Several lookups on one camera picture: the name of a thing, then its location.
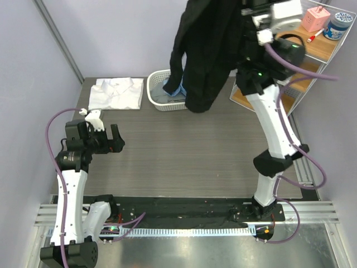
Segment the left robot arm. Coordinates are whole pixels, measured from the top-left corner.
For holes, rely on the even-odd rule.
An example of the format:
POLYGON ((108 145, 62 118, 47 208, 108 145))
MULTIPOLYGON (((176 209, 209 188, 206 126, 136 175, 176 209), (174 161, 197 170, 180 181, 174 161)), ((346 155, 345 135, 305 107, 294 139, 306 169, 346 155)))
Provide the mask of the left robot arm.
POLYGON ((119 153, 125 145, 117 125, 109 139, 99 119, 74 120, 65 125, 65 148, 55 161, 59 195, 54 231, 40 259, 48 267, 95 267, 99 234, 105 222, 114 222, 119 209, 112 195, 99 195, 83 217, 83 197, 94 154, 119 153))

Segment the pink cube power strip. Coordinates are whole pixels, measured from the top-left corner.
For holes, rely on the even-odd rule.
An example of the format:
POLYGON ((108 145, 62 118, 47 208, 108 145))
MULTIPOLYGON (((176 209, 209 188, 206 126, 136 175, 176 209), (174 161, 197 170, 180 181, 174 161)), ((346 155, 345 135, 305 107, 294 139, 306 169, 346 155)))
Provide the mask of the pink cube power strip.
POLYGON ((309 8, 302 19, 301 26, 307 32, 318 31, 324 27, 330 15, 330 12, 323 6, 309 8))

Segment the aluminium frame rail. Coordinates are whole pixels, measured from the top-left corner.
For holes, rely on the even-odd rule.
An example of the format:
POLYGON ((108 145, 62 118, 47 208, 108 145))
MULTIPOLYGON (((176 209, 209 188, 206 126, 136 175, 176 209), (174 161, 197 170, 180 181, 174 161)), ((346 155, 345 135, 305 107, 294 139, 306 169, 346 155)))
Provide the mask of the aluminium frame rail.
MULTIPOLYGON (((302 224, 339 223, 336 209, 331 202, 293 202, 302 224)), ((56 204, 42 204, 35 220, 36 226, 53 226, 57 212, 56 204)))

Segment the white plastic laundry basket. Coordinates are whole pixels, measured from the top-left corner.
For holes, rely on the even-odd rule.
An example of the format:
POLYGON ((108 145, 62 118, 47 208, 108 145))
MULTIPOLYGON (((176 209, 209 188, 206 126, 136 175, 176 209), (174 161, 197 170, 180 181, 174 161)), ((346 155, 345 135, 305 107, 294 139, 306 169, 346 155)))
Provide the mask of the white plastic laundry basket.
POLYGON ((163 86, 170 75, 171 71, 167 69, 155 71, 148 76, 146 82, 148 99, 157 110, 162 112, 187 109, 185 105, 186 97, 182 92, 178 92, 175 96, 170 96, 164 92, 163 86))

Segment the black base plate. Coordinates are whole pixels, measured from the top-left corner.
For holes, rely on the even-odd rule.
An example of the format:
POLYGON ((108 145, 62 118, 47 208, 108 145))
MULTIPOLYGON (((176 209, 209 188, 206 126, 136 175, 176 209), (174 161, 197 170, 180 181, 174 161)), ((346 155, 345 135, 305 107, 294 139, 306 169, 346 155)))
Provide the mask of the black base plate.
POLYGON ((251 200, 242 198, 114 197, 116 220, 127 223, 144 213, 138 228, 220 229, 242 228, 253 222, 285 221, 281 204, 257 216, 251 200))

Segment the blue patterned jar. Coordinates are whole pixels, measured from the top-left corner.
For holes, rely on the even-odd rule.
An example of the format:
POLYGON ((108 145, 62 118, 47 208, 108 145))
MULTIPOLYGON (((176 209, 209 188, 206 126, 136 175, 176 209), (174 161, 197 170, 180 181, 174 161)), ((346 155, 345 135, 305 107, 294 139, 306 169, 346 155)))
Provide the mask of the blue patterned jar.
POLYGON ((329 40, 338 41, 352 25, 354 17, 346 12, 334 14, 323 31, 323 36, 329 40))

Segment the black long sleeve shirt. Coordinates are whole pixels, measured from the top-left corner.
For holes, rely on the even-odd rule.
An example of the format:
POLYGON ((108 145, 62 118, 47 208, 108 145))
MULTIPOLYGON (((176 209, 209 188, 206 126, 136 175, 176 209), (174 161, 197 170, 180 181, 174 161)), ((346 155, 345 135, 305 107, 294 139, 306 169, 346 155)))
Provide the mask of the black long sleeve shirt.
POLYGON ((163 89, 186 90, 185 105, 208 111, 237 67, 242 44, 241 1, 188 1, 170 58, 171 75, 163 89))

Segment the folded white shirt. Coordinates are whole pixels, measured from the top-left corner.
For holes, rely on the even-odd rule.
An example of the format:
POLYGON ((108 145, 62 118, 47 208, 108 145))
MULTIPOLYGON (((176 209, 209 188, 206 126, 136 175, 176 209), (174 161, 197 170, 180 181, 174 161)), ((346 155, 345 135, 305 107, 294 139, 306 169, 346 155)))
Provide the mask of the folded white shirt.
POLYGON ((101 78, 91 86, 89 110, 139 110, 144 88, 143 78, 101 78))

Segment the grey shirt in basket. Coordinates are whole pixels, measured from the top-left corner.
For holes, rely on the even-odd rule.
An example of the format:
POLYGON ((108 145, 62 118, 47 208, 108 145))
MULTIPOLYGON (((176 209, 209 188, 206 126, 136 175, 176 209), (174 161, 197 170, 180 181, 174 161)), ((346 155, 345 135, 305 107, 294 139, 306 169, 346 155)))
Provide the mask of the grey shirt in basket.
POLYGON ((150 91, 150 96, 152 100, 158 104, 168 104, 168 103, 175 103, 175 102, 184 102, 186 97, 179 93, 178 95, 172 97, 169 96, 164 90, 163 85, 158 84, 150 91))

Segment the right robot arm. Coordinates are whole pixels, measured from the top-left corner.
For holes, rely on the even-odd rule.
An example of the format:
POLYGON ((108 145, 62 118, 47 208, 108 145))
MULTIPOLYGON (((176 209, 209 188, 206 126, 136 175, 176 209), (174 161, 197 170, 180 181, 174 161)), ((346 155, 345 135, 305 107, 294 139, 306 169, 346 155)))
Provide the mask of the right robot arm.
POLYGON ((279 96, 278 82, 295 75, 265 49, 295 67, 304 61, 306 48, 291 41, 289 30, 301 23, 300 1, 242 1, 242 44, 239 48, 236 85, 253 107, 262 126, 268 148, 253 160, 258 171, 258 185, 252 197, 252 214, 257 220, 267 219, 276 206, 276 181, 293 161, 302 157, 295 149, 308 152, 308 146, 295 137, 279 96))

